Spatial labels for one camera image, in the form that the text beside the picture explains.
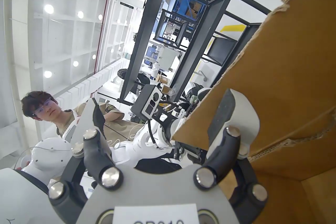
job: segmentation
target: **cardboard box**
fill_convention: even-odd
[[[171,90],[169,86],[163,85],[161,92],[163,94],[168,94],[168,92]]]
[[[160,74],[158,74],[156,76],[156,79],[155,79],[157,82],[161,82],[162,84],[167,84],[168,83],[168,79],[167,77],[165,76],[160,76]]]
[[[251,164],[269,192],[254,223],[336,223],[336,1],[283,3],[174,139],[207,149],[223,93],[243,93],[260,119]],[[228,197],[234,184],[221,184]]]

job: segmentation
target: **brown shirt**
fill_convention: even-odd
[[[83,103],[75,108],[75,111],[79,116],[82,115],[85,105],[86,103]],[[117,139],[120,141],[125,141],[127,139],[132,141],[133,136],[131,135],[135,135],[137,131],[143,126],[143,124],[122,120],[125,114],[118,110],[114,105],[110,105],[108,103],[99,103],[99,108],[101,109],[103,115],[111,111],[120,113],[120,117],[117,120],[106,121],[104,124],[104,135],[106,140],[112,141],[111,143],[114,143]],[[57,134],[62,136],[74,119],[75,117],[72,113],[64,126],[57,127]]]

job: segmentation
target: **wire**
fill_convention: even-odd
[[[129,131],[127,140],[129,140],[129,139],[134,139],[134,138],[135,138],[136,134],[131,135],[131,131],[132,131],[135,127],[140,126],[140,125],[143,125],[143,124],[138,124],[138,125],[135,125],[133,128],[131,128],[131,130]]]
[[[155,142],[155,139],[154,139],[154,136],[153,136],[153,133],[151,132],[150,121],[148,121],[148,131],[149,131],[150,138],[151,138],[153,144],[157,146],[157,144]]]
[[[18,161],[19,161],[21,155],[22,155],[24,152],[26,152],[28,149],[33,149],[33,148],[39,148],[39,149],[43,149],[43,150],[47,150],[47,151],[52,151],[52,152],[53,152],[53,151],[67,151],[67,152],[70,151],[70,150],[47,149],[47,148],[42,148],[42,147],[38,147],[38,146],[28,147],[27,149],[25,149],[25,150],[19,155],[19,157],[18,157],[16,163],[14,164],[14,168],[13,168],[13,170],[15,170],[15,167],[17,166]]]
[[[117,138],[113,143],[112,143],[112,140],[108,140],[108,141],[107,141],[107,144],[108,144],[109,147],[111,147],[111,146],[113,146],[114,144],[116,144],[117,141],[120,142],[120,139]]]
[[[115,131],[114,129],[110,128],[109,126],[107,126],[107,125],[104,125],[104,126],[110,128],[111,130],[113,130],[113,131],[116,132],[117,134],[119,134],[119,135],[121,135],[122,137],[126,138],[126,141],[127,141],[127,140],[130,140],[130,139],[134,139],[134,138],[135,138],[136,134],[131,135],[131,132],[132,132],[132,130],[133,130],[135,127],[137,127],[137,126],[139,126],[139,125],[143,125],[143,124],[137,124],[137,125],[135,125],[133,128],[131,128],[131,130],[129,131],[129,134],[128,134],[128,138],[126,138],[126,137],[123,136],[122,134],[119,134],[117,131]],[[111,146],[114,146],[114,145],[115,145],[116,143],[118,143],[118,142],[121,142],[120,139],[116,139],[113,143],[112,143],[112,140],[108,140],[108,141],[107,141],[107,143],[108,143],[108,145],[109,145],[110,147],[111,147]]]

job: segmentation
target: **man's hair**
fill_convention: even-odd
[[[40,105],[47,100],[51,99],[55,102],[55,99],[47,92],[44,91],[32,91],[29,92],[26,96],[21,100],[22,104],[22,112],[24,116],[33,117],[34,111],[37,110]]]

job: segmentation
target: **yellow stripe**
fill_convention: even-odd
[[[224,26],[220,32],[243,32],[245,27],[245,25]]]
[[[205,53],[210,49],[213,41],[214,41],[214,38],[211,38],[210,41],[209,41],[209,44],[207,45],[207,48],[205,49]],[[196,69],[195,69],[195,72],[197,72],[198,67],[200,66],[200,64],[201,64],[201,59],[198,61],[198,64],[197,64]],[[195,73],[192,73],[190,80],[194,77],[194,75],[195,75]]]

